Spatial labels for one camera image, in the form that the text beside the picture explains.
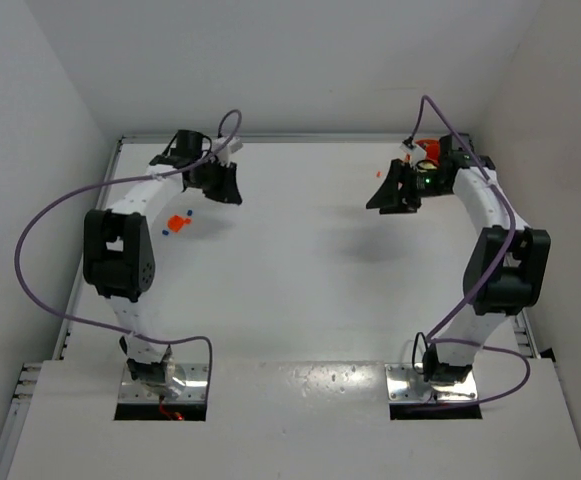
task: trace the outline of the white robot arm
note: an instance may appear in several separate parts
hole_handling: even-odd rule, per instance
[[[156,304],[149,301],[149,295],[156,273],[150,230],[157,215],[187,188],[199,188],[207,198],[221,203],[242,202],[236,184],[236,164],[230,160],[242,147],[238,137],[198,168],[181,175],[162,176],[197,161],[202,156],[204,139],[212,142],[206,146],[211,151],[224,142],[212,141],[199,132],[180,130],[175,147],[156,156],[147,167],[145,175],[153,179],[136,184],[106,210],[86,214],[84,278],[106,298],[119,325],[135,335],[150,337],[158,331],[159,313],[148,307]],[[163,383],[169,347],[150,344],[135,335],[121,339],[133,378]]]
[[[504,245],[510,219],[491,188],[492,184],[496,185],[505,197],[490,158],[481,157],[490,177],[486,181],[470,156],[451,136],[441,138],[440,147],[439,168],[434,171],[419,171],[409,163],[392,160],[384,183],[366,208],[379,209],[381,214],[415,213],[421,206],[421,197],[456,194],[479,233],[463,278],[463,292],[467,294]],[[417,149],[406,145],[404,150],[408,149],[412,150],[411,157],[416,158]],[[423,358],[425,381],[441,384],[462,382],[472,369],[476,353],[492,332],[506,318],[537,302],[550,236],[545,230],[530,228],[516,212],[514,215],[515,233],[504,257],[508,263],[499,262],[477,295],[438,337],[469,344],[433,343]]]

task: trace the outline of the orange block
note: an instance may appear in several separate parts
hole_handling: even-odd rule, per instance
[[[179,230],[183,228],[183,225],[185,223],[186,221],[182,217],[180,217],[179,215],[173,215],[168,220],[168,228],[173,232],[177,233]]]

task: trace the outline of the white enclosure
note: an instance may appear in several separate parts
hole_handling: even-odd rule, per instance
[[[540,3],[27,1],[115,136],[214,129],[235,106],[248,132],[406,131],[423,93],[471,128]]]

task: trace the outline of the purple cable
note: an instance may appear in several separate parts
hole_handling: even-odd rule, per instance
[[[485,178],[486,181],[490,181],[491,180],[490,175],[488,175],[488,172],[486,171],[483,163],[481,162],[481,159],[477,155],[474,154],[472,149],[461,138],[461,135],[459,135],[459,133],[455,130],[455,128],[452,126],[452,124],[448,121],[448,119],[443,114],[443,112],[439,109],[437,104],[434,103],[434,100],[432,100],[428,95],[423,95],[421,97],[421,104],[419,106],[419,116],[417,117],[417,123],[415,124],[414,130],[412,131],[412,135],[410,136],[410,138],[414,139],[414,136],[419,131],[419,126],[421,125],[421,119],[423,118],[423,108],[425,106],[425,102],[428,102],[428,104],[432,107],[432,109],[435,111],[435,113],[439,116],[441,121],[448,128],[448,130],[450,130],[450,133],[452,134],[453,137],[455,137],[457,139],[457,141],[459,142],[459,145],[461,145],[461,148],[463,148],[463,150],[468,155],[470,155],[470,158],[472,159],[472,161],[475,163],[475,165],[479,169],[479,172],[481,172],[481,175],[483,175],[483,178]],[[448,312],[448,314],[445,317],[443,317],[443,319],[437,325],[435,325],[435,327],[432,330],[430,330],[430,332],[428,332],[428,334],[426,335],[426,339],[429,342],[432,342],[433,337],[436,334],[438,334],[441,331],[441,329],[443,329],[443,327],[445,327],[448,323],[450,323],[450,321],[461,311],[461,309],[463,307],[465,307],[468,303],[470,303],[471,300],[474,299],[474,297],[477,296],[477,293],[479,293],[479,290],[481,290],[481,287],[483,287],[485,285],[485,283],[490,279],[490,277],[492,276],[494,271],[497,269],[498,265],[503,260],[503,257],[505,257],[506,252],[508,251],[508,248],[510,248],[510,245],[512,244],[512,240],[514,239],[514,234],[515,234],[515,229],[517,228],[517,224],[516,224],[516,220],[515,220],[514,210],[512,209],[512,205],[510,205],[510,203],[508,202],[506,197],[503,195],[501,190],[499,190],[499,188],[496,185],[492,185],[490,188],[492,189],[492,192],[497,197],[499,202],[501,202],[501,205],[506,210],[506,213],[508,214],[508,218],[510,219],[508,234],[506,235],[506,239],[504,240],[503,245],[501,245],[501,248],[499,249],[499,251],[497,252],[495,257],[492,259],[492,263],[490,263],[490,265],[488,265],[488,268],[486,269],[485,272],[483,272],[483,275],[481,275],[481,278],[479,278],[479,280],[477,280],[477,283],[475,283],[474,286],[468,291],[468,293],[461,299],[461,301],[459,303],[457,303],[457,305],[452,310],[450,310],[450,312]]]
[[[241,111],[238,109],[230,110],[228,113],[226,113],[224,115],[224,117],[221,119],[220,125],[223,126],[223,124],[228,119],[228,117],[231,117],[232,115],[237,115],[236,124],[235,124],[234,128],[232,129],[232,132],[230,132],[230,134],[227,137],[225,137],[225,141],[221,145],[219,145],[219,147],[214,152],[206,153],[204,156],[202,156],[199,160],[197,160],[196,162],[194,162],[191,165],[180,168],[178,170],[172,170],[171,172],[160,174],[159,176],[160,177],[170,177],[172,175],[176,175],[179,173],[184,173],[184,172],[189,172],[190,170],[194,170],[195,168],[199,167],[200,165],[203,165],[204,163],[206,163],[211,156],[216,155],[221,150],[226,148],[228,146],[228,143],[230,143],[230,141],[237,135],[237,132],[239,131],[239,128],[241,127],[242,115],[241,115]],[[202,340],[202,341],[206,342],[206,344],[208,345],[208,357],[209,357],[209,359],[208,359],[208,384],[206,386],[206,403],[207,403],[208,397],[209,397],[208,394],[210,393],[210,377],[212,376],[212,363],[213,363],[212,342],[210,341],[210,339],[208,337],[203,336],[203,335],[196,335],[194,337],[179,338],[176,340],[161,340],[161,339],[157,339],[157,338],[147,337],[145,335],[135,334],[133,331],[131,331],[127,328],[119,327],[117,325],[98,322],[96,320],[89,320],[87,318],[77,317],[76,315],[71,315],[69,313],[61,312],[61,311],[51,307],[50,305],[47,305],[46,303],[43,302],[43,300],[41,300],[39,297],[37,297],[34,294],[34,292],[30,289],[30,287],[26,283],[25,279],[23,278],[23,273],[21,271],[21,251],[23,249],[23,243],[25,242],[26,237],[30,233],[30,230],[32,230],[32,227],[34,227],[37,224],[37,222],[39,222],[39,220],[41,220],[41,218],[43,218],[43,216],[46,213],[48,213],[50,210],[55,208],[57,205],[65,202],[66,200],[68,200],[72,197],[75,197],[75,196],[77,196],[81,193],[84,193],[84,192],[88,192],[90,190],[96,190],[96,189],[103,188],[103,187],[109,187],[111,185],[118,185],[120,183],[141,182],[144,180],[152,180],[152,179],[153,179],[153,177],[151,175],[139,175],[136,177],[125,177],[125,178],[118,178],[116,180],[107,180],[105,182],[94,183],[92,185],[86,185],[85,187],[77,188],[76,190],[68,192],[65,195],[62,195],[61,197],[57,198],[55,201],[53,201],[48,206],[43,208],[39,213],[37,213],[34,216],[34,218],[32,220],[30,220],[30,222],[23,229],[23,232],[21,232],[21,236],[19,237],[19,240],[17,241],[17,246],[14,249],[14,271],[15,271],[15,274],[17,275],[17,280],[19,281],[19,285],[21,285],[21,288],[23,289],[25,294],[30,298],[30,300],[32,300],[42,310],[44,310],[44,311],[46,311],[46,312],[48,312],[56,317],[66,318],[66,319],[71,320],[73,322],[83,323],[85,325],[90,325],[93,327],[105,328],[107,330],[112,330],[115,332],[123,333],[124,335],[134,335],[135,337],[140,338],[141,340],[145,340],[146,342],[154,343],[156,345],[181,345],[183,343],[194,342],[197,340]]]
[[[481,347],[481,345],[479,345],[476,342],[471,342],[470,340],[460,340],[457,338],[439,338],[439,339],[432,340],[432,343],[459,343],[462,345],[469,345],[472,347]],[[507,348],[488,347],[488,346],[484,345],[483,349],[488,350],[490,352],[505,353],[507,355],[513,355],[513,356],[518,357],[521,360],[523,360],[523,363],[526,366],[526,373],[523,376],[523,380],[521,380],[516,386],[512,387],[509,390],[506,390],[503,393],[499,393],[499,394],[493,395],[491,397],[486,397],[484,399],[474,400],[474,401],[470,401],[470,402],[457,402],[457,403],[438,404],[438,405],[430,405],[430,406],[422,406],[422,407],[413,407],[412,410],[417,411],[417,412],[429,412],[429,411],[434,411],[434,410],[448,410],[451,408],[473,407],[473,406],[481,405],[483,403],[494,402],[495,400],[500,400],[504,397],[512,395],[513,393],[516,393],[519,390],[521,390],[526,385],[526,383],[528,383],[528,380],[530,380],[530,362],[528,361],[528,359],[526,357],[521,355],[519,352],[515,352],[514,350],[508,350]]]
[[[419,127],[421,126],[421,119],[423,118],[423,108],[424,108],[426,102],[428,102],[428,104],[432,107],[432,109],[439,116],[441,121],[448,128],[448,130],[450,130],[450,133],[452,134],[452,136],[457,139],[457,141],[459,142],[459,145],[461,145],[461,148],[463,148],[463,150],[465,152],[467,152],[468,155],[470,155],[470,158],[472,159],[472,161],[475,163],[475,165],[479,169],[479,172],[481,172],[481,175],[483,175],[483,178],[486,181],[490,181],[491,177],[490,177],[490,175],[488,175],[488,172],[485,169],[483,163],[481,162],[481,159],[477,155],[475,155],[475,153],[472,151],[472,149],[461,138],[461,135],[459,135],[459,133],[452,126],[450,121],[446,118],[446,116],[443,114],[443,112],[439,109],[437,104],[434,103],[434,100],[432,100],[432,98],[430,98],[428,95],[423,95],[421,97],[421,103],[419,105],[419,115],[417,117],[417,123],[415,124],[415,127],[412,131],[412,135],[410,136],[410,138],[414,139],[414,136],[419,131]],[[473,402],[460,402],[460,403],[456,403],[456,404],[447,404],[447,405],[444,404],[444,405],[436,405],[436,406],[429,406],[429,407],[424,406],[424,407],[416,408],[416,410],[419,412],[431,411],[431,410],[435,410],[435,409],[444,409],[445,410],[445,409],[450,409],[450,408],[462,408],[462,407],[468,407],[468,406],[481,405],[483,403],[488,403],[488,402],[494,402],[495,400],[499,400],[501,398],[507,397],[508,395],[512,395],[515,392],[518,392],[526,385],[526,383],[528,383],[528,380],[530,379],[530,362],[528,362],[528,359],[525,358],[523,355],[521,355],[519,352],[515,352],[514,350],[508,350],[507,348],[488,347],[486,345],[484,345],[482,347],[480,344],[478,344],[476,342],[471,342],[470,340],[461,340],[461,339],[454,339],[454,338],[443,338],[443,339],[435,339],[434,338],[434,336],[437,335],[441,331],[441,329],[443,329],[448,323],[450,323],[450,321],[457,315],[457,313],[459,313],[461,311],[461,309],[463,307],[465,307],[468,303],[470,303],[470,301],[477,295],[477,293],[479,292],[481,287],[483,287],[483,285],[485,285],[485,283],[490,279],[490,277],[492,276],[494,271],[497,269],[497,266],[503,260],[503,257],[506,255],[508,248],[512,244],[512,240],[514,239],[515,229],[516,229],[517,225],[516,225],[516,219],[515,219],[515,215],[514,215],[514,210],[512,209],[512,205],[510,205],[510,202],[508,202],[506,197],[503,195],[501,190],[499,190],[499,188],[496,185],[491,185],[490,188],[492,189],[492,192],[497,197],[499,202],[501,202],[501,205],[503,206],[503,208],[506,210],[506,213],[508,214],[508,218],[510,220],[508,234],[506,235],[506,238],[503,242],[503,245],[501,245],[501,248],[499,249],[499,251],[495,255],[494,259],[492,260],[492,263],[490,263],[490,265],[488,265],[488,268],[486,269],[486,271],[483,272],[483,275],[481,275],[481,278],[479,278],[477,283],[474,284],[474,286],[468,291],[468,293],[463,297],[463,299],[461,299],[461,301],[459,303],[457,303],[457,305],[452,310],[450,310],[450,312],[448,312],[448,314],[445,317],[443,317],[443,319],[437,325],[435,325],[434,328],[432,328],[432,330],[430,330],[428,335],[426,335],[426,340],[428,340],[431,344],[433,344],[433,343],[458,343],[458,344],[462,344],[462,345],[469,345],[469,346],[473,346],[473,347],[477,347],[477,348],[483,348],[484,350],[488,350],[490,352],[505,353],[508,355],[513,355],[513,356],[518,357],[521,360],[523,360],[523,363],[526,366],[526,374],[524,375],[523,380],[521,380],[521,382],[519,382],[515,387],[513,387],[509,390],[506,390],[505,392],[500,393],[498,395],[493,395],[492,397],[487,397],[487,398],[484,398],[482,400],[475,400]]]

